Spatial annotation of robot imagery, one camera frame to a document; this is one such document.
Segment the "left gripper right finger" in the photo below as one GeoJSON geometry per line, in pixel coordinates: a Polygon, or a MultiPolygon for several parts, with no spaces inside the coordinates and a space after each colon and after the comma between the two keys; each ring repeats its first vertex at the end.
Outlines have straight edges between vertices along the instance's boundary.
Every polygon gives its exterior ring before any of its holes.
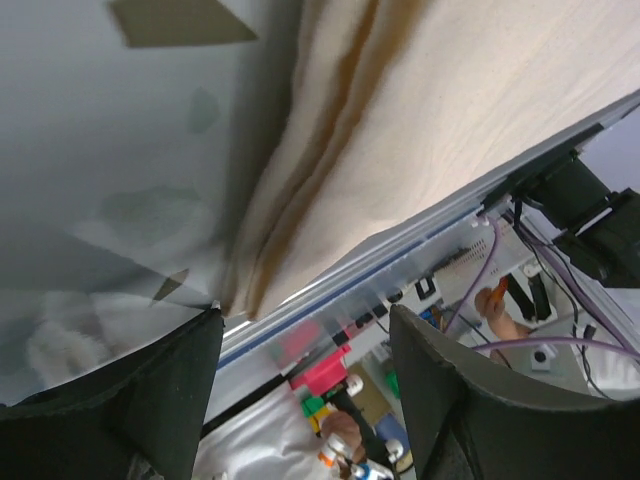
{"type": "Polygon", "coordinates": [[[638,400],[534,380],[402,305],[390,310],[390,344],[418,478],[638,478],[638,400]]]}

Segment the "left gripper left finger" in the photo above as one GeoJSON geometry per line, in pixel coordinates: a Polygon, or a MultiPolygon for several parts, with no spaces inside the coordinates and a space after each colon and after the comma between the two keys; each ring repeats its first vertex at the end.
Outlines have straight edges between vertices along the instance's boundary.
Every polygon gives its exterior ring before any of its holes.
{"type": "Polygon", "coordinates": [[[132,354],[2,407],[2,478],[190,478],[223,327],[210,308],[132,354]]]}

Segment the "person's hand below table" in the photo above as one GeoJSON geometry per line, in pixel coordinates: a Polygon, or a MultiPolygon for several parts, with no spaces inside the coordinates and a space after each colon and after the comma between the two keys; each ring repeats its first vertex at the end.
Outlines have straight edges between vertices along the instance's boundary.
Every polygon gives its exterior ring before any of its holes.
{"type": "Polygon", "coordinates": [[[496,299],[490,288],[481,289],[475,296],[475,307],[494,335],[503,341],[512,341],[528,337],[531,330],[513,320],[506,311],[505,302],[496,299]]]}

